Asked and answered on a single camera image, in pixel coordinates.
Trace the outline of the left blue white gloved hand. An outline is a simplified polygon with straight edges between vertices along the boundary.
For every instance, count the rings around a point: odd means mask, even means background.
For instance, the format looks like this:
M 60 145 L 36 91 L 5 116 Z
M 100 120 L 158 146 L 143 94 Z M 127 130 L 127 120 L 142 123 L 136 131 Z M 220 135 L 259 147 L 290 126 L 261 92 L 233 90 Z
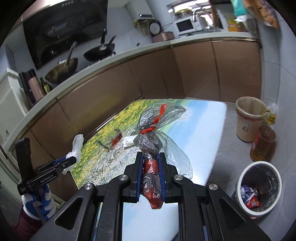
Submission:
M 48 221 L 56 212 L 49 185 L 42 187 L 41 194 L 24 194 L 21 196 L 24 212 L 32 219 Z

